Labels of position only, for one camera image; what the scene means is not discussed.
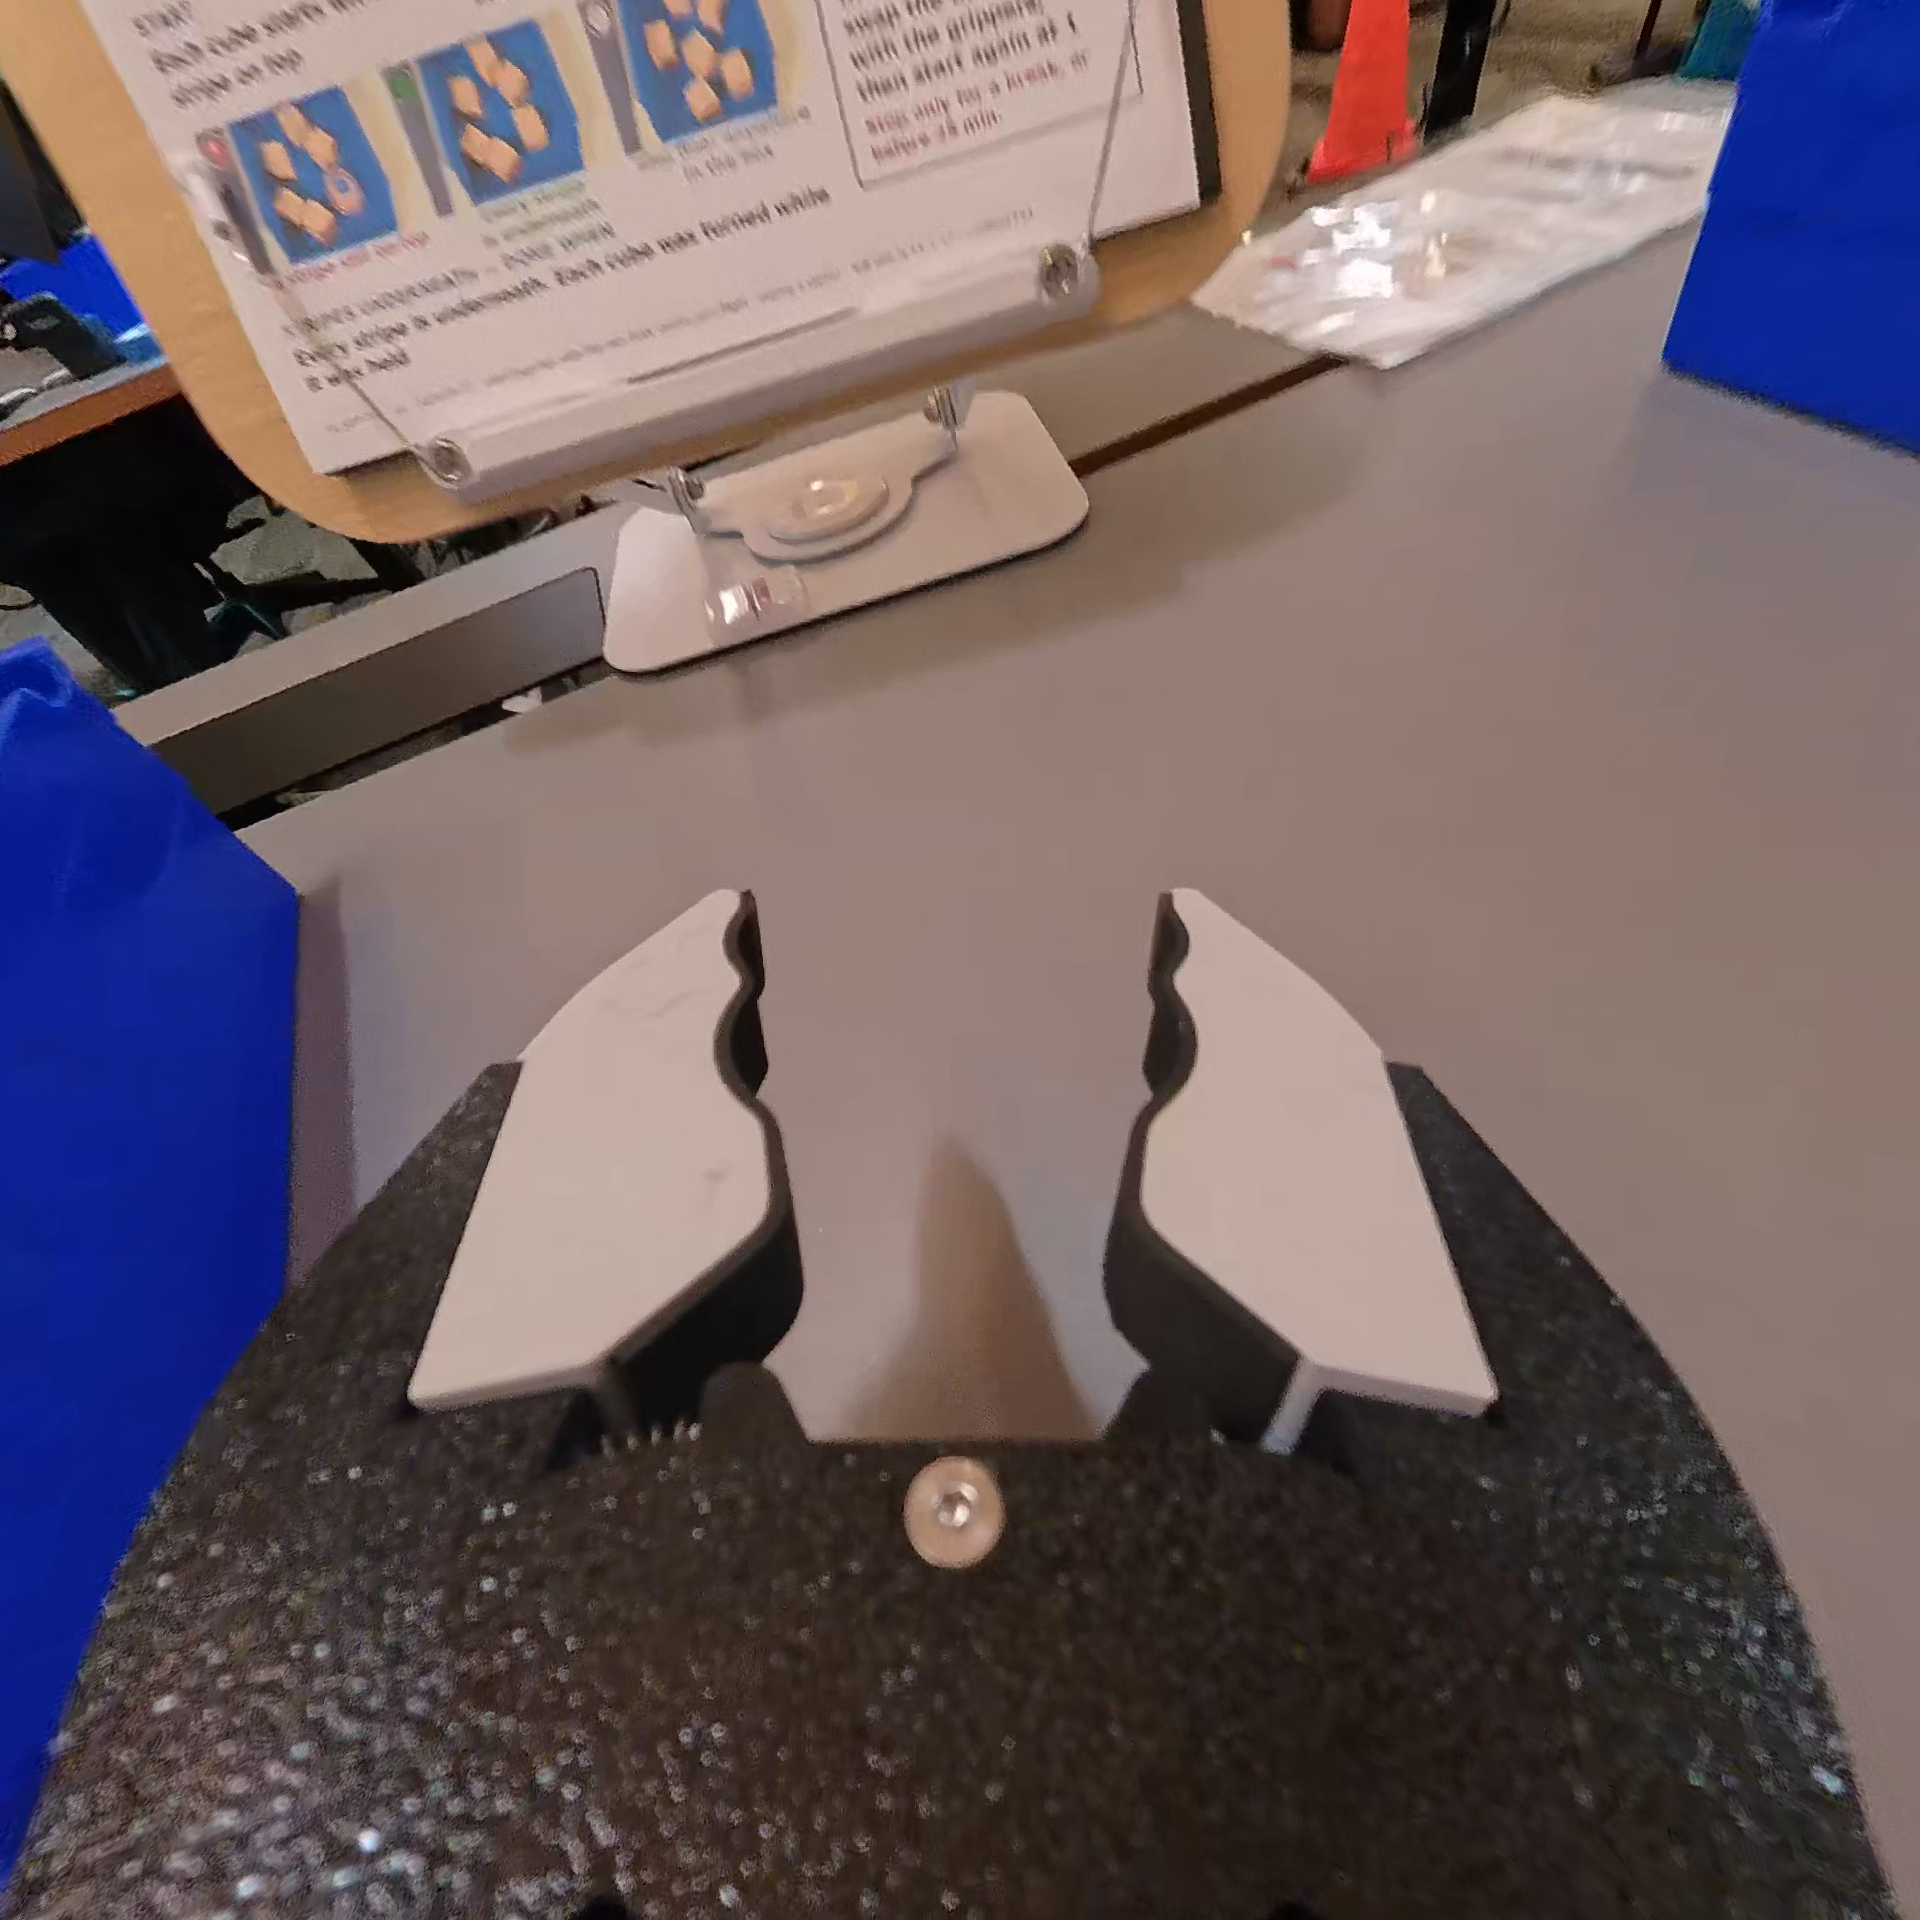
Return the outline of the wooden-top background table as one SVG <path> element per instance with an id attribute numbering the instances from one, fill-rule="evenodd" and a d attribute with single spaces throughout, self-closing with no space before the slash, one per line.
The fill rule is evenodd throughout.
<path id="1" fill-rule="evenodd" d="M 186 396 L 167 361 L 118 365 L 86 379 L 66 379 L 4 406 L 3 467 L 24 465 L 43 451 L 147 414 Z"/>

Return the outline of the printed instruction poster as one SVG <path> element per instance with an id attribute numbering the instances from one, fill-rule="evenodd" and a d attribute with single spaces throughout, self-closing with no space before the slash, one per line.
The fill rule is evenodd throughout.
<path id="1" fill-rule="evenodd" d="M 1199 5 L 84 5 L 306 462 L 1219 193 Z"/>

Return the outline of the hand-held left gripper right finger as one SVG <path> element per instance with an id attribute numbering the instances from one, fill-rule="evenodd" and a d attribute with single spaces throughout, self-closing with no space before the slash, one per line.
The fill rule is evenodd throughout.
<path id="1" fill-rule="evenodd" d="M 1496 1373 L 1366 1028 L 1189 886 L 1158 898 L 1147 996 L 1106 1236 L 1123 1339 L 1271 1454 L 1332 1401 L 1486 1414 Z"/>

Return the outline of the instruction board on stand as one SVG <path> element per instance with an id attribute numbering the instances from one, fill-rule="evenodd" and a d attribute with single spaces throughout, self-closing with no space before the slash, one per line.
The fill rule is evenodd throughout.
<path id="1" fill-rule="evenodd" d="M 1219 193 L 1197 211 L 911 279 L 850 321 L 336 476 L 302 455 L 84 5 L 4 5 L 4 85 L 183 396 L 282 505 L 343 538 L 403 545 L 640 481 L 614 547 L 606 661 L 652 675 L 1040 553 L 1083 525 L 1087 493 L 1035 406 L 975 379 L 1006 354 L 1184 303 L 1260 212 L 1288 119 L 1288 7 L 1199 7 Z M 707 595 L 763 571 L 802 578 L 806 625 L 711 634 Z"/>

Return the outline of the blue plastic bin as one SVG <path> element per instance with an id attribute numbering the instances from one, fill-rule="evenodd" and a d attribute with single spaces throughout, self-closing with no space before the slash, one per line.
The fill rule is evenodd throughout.
<path id="1" fill-rule="evenodd" d="M 4 314 L 15 303 L 55 300 L 101 349 L 143 365 L 163 359 L 150 327 L 99 241 L 86 235 L 56 260 L 4 259 Z"/>
<path id="2" fill-rule="evenodd" d="M 28 641 L 3 658 L 3 1861 L 111 1578 L 274 1310 L 300 898 Z"/>
<path id="3" fill-rule="evenodd" d="M 1917 5 L 1764 5 L 1663 364 L 1917 451 Z"/>

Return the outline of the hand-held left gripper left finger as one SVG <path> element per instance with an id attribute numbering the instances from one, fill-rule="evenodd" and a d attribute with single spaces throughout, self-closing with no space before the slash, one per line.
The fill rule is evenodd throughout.
<path id="1" fill-rule="evenodd" d="M 717 890 L 571 994 L 518 1055 L 407 1398 L 422 1412 L 586 1394 L 604 1428 L 694 1425 L 802 1302 L 762 1102 L 751 891 Z"/>

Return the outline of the laminated instruction sheet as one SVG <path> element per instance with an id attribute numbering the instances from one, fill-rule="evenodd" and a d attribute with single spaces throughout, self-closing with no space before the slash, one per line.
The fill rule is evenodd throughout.
<path id="1" fill-rule="evenodd" d="M 1190 303 L 1342 364 L 1392 370 L 1692 225 L 1734 89 L 1652 81 L 1549 94 L 1248 234 Z"/>

